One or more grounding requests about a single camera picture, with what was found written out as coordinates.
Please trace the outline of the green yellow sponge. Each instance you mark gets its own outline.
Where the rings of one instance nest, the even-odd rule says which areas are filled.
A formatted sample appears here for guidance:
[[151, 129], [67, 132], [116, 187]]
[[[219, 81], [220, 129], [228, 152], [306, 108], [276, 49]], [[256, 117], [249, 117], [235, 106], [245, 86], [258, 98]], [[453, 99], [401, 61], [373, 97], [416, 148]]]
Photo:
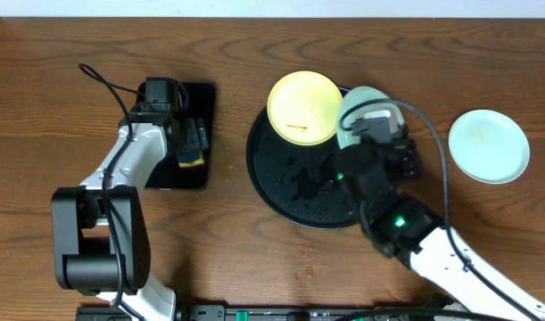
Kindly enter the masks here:
[[182, 169], [199, 167], [205, 164], [202, 151], [181, 152], [178, 155], [178, 166]]

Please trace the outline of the light blue plate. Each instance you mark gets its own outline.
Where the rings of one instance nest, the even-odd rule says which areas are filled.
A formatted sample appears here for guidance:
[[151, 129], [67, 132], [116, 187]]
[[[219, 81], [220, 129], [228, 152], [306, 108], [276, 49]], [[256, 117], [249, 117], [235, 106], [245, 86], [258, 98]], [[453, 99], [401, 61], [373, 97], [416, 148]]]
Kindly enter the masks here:
[[[354, 136], [351, 131], [342, 129], [340, 123], [343, 114], [357, 104], [377, 99], [389, 99], [389, 96], [371, 86], [358, 86], [346, 91], [336, 120], [336, 137], [340, 149], [360, 143], [360, 138], [358, 136]], [[356, 119], [364, 119], [366, 116], [383, 117], [383, 111], [386, 111], [386, 116], [389, 117], [389, 126], [392, 136], [398, 137], [400, 131], [405, 128], [406, 123], [399, 107], [395, 103], [373, 103], [361, 107], [358, 110], [351, 112], [345, 118], [343, 124], [346, 127], [350, 127], [351, 123]]]
[[493, 185], [516, 180], [530, 160], [525, 132], [510, 117], [492, 110], [469, 111], [452, 124], [450, 155], [474, 180]]

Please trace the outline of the light blue plate front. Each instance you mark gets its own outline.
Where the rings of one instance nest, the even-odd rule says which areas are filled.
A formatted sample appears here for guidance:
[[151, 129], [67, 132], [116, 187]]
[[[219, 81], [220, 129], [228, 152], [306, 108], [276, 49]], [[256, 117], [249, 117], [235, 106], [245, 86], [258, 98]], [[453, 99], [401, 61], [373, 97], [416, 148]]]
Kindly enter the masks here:
[[510, 117], [492, 110], [469, 111], [452, 124], [450, 155], [474, 180], [493, 185], [516, 180], [530, 160], [525, 132]]

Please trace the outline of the yellow plate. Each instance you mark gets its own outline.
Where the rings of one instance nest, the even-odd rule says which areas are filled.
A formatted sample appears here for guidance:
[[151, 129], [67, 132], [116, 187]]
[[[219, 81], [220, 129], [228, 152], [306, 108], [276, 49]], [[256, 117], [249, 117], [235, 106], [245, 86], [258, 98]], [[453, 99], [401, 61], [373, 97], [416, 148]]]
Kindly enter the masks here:
[[314, 71], [295, 71], [272, 87], [267, 114], [275, 131], [287, 142], [303, 146], [332, 138], [343, 101], [337, 85]]

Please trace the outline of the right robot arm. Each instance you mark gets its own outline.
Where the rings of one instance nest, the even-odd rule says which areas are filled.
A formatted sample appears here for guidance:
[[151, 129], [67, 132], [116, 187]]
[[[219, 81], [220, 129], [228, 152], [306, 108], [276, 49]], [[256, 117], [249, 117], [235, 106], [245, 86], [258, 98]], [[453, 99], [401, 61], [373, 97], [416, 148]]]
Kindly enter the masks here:
[[334, 172], [352, 213], [385, 257], [448, 292], [466, 310], [511, 320], [545, 320], [545, 304], [482, 259], [444, 218], [396, 182], [417, 179], [421, 162], [411, 140], [350, 145], [334, 156]]

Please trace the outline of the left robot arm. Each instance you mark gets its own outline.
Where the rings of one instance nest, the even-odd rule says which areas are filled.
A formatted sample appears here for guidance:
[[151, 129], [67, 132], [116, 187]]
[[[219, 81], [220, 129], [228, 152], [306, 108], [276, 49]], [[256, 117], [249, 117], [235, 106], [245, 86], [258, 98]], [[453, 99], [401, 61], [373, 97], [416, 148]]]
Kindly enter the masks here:
[[151, 272], [151, 247], [139, 195], [161, 173], [169, 150], [207, 157], [212, 120], [182, 122], [184, 141], [174, 140], [177, 121], [139, 113], [122, 120], [119, 137], [100, 167], [77, 187], [58, 188], [51, 200], [54, 267], [66, 290], [111, 303], [135, 320], [178, 320], [178, 296]]

